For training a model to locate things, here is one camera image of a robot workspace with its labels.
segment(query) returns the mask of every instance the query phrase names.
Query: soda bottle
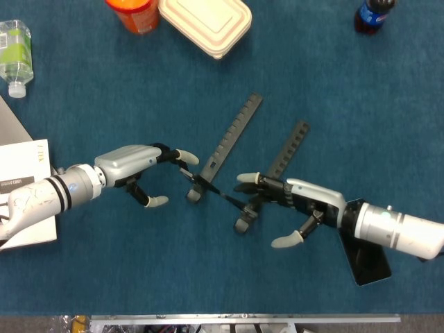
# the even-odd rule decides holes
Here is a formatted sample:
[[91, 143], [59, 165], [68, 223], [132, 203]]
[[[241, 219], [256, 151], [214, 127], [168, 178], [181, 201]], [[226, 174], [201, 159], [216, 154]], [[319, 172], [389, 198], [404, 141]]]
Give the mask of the soda bottle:
[[369, 35], [376, 33], [382, 27], [395, 2], [396, 0], [364, 0], [355, 14], [355, 30]]

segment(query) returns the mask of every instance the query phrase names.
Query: blue table surface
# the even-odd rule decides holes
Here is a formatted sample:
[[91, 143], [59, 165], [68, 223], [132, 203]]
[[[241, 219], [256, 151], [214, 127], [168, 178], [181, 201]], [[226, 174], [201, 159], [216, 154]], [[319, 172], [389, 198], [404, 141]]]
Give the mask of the blue table surface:
[[[31, 30], [28, 96], [2, 95], [53, 165], [93, 163], [127, 144], [163, 142], [203, 164], [251, 92], [264, 102], [214, 181], [266, 171], [304, 119], [309, 136], [285, 176], [352, 200], [444, 221], [444, 1], [400, 1], [372, 37], [359, 0], [246, 1], [250, 31], [215, 61], [166, 21], [138, 36], [101, 0], [0, 3]], [[58, 240], [0, 255], [2, 314], [430, 313], [444, 311], [444, 259], [386, 250], [393, 276], [358, 287], [336, 230], [273, 250], [305, 216], [268, 205], [239, 236], [239, 212], [198, 205], [173, 165], [141, 186], [170, 203], [145, 210], [121, 189], [58, 219]]]

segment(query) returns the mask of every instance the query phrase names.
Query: robotic thumb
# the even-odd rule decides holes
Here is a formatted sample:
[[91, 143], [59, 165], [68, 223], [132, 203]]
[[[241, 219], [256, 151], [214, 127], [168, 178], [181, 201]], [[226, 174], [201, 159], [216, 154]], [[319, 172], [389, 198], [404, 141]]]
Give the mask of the robotic thumb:
[[299, 231], [295, 230], [292, 234], [279, 237], [271, 242], [272, 248], [290, 248], [292, 246], [296, 246], [299, 243], [303, 243], [304, 239], [302, 238]]
[[149, 202], [148, 204], [145, 206], [147, 208], [155, 208], [155, 207], [159, 207], [162, 206], [166, 203], [168, 203], [169, 199], [166, 196], [155, 196], [155, 197], [148, 197], [149, 198]]
[[194, 154], [191, 154], [188, 151], [181, 151], [180, 149], [176, 149], [179, 152], [179, 157], [177, 160], [183, 161], [187, 164], [197, 165], [199, 164], [199, 159]]

